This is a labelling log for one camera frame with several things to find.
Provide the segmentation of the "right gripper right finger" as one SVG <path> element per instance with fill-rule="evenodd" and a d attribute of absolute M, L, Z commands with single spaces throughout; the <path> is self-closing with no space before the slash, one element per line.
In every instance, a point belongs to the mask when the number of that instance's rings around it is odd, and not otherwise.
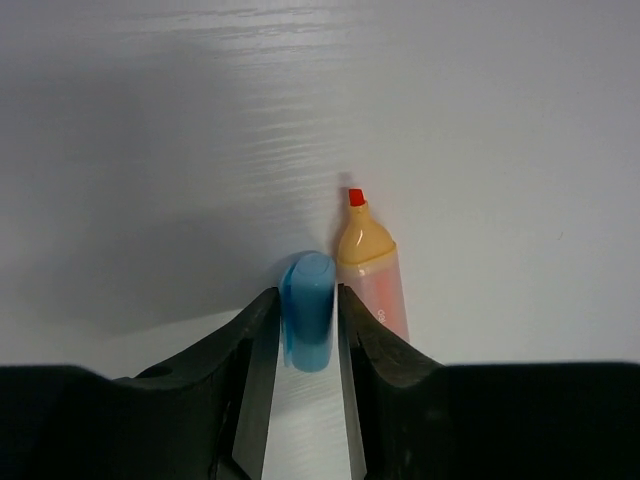
<path fill-rule="evenodd" d="M 355 479 L 635 479 L 639 367 L 441 364 L 337 291 Z"/>

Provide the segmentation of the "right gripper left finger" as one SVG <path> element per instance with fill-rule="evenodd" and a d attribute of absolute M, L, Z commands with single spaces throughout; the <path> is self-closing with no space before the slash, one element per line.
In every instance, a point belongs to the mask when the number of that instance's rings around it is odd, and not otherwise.
<path fill-rule="evenodd" d="M 258 479 L 279 349 L 280 302 L 234 319 L 135 377 L 72 365 L 1 370 L 5 479 Z"/>

